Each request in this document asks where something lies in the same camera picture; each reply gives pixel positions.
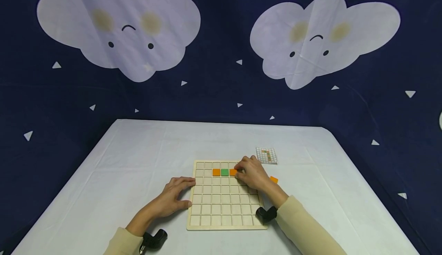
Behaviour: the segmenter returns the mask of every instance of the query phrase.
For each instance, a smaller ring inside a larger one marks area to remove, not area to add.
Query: small card
[[[256,148],[256,157],[262,164],[277,164],[276,153],[274,148]]]

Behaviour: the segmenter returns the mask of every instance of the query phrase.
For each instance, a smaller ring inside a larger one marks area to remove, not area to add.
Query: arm
[[[332,236],[304,209],[294,197],[288,196],[282,188],[273,183],[255,156],[244,156],[235,169],[245,172],[236,173],[236,178],[248,186],[264,192],[277,211],[276,221],[284,234],[296,245],[303,255],[345,255],[342,247]]]
[[[152,221],[159,217],[167,217],[180,209],[192,206],[189,200],[177,200],[182,190],[195,185],[191,177],[172,178],[163,192],[144,206],[126,226],[118,228],[110,240],[104,255],[136,255],[140,254],[143,235]]]

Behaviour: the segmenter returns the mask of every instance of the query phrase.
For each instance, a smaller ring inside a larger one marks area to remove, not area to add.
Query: person's right hand
[[[261,162],[253,155],[250,158],[244,156],[238,164],[233,167],[235,170],[245,170],[244,173],[238,171],[236,178],[244,181],[250,188],[254,188],[259,191],[264,191],[273,183],[266,171],[262,167]]]

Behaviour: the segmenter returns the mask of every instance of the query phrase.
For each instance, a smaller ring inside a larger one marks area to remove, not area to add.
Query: cloud mouth
[[[313,40],[313,39],[315,39],[316,37],[320,37],[321,39],[324,39],[324,37],[323,37],[322,35],[317,34],[317,35],[313,36],[313,37],[310,39],[310,41]]]
[[[131,26],[131,25],[125,25],[125,26],[123,26],[123,28],[121,29],[121,31],[123,31],[125,28],[131,28],[131,29],[133,29],[133,30],[136,30],[133,26]]]

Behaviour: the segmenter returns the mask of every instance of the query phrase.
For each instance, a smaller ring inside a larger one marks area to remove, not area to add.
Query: fabric backdrop
[[[442,0],[2,0],[0,250],[117,118],[322,126],[442,243]]]

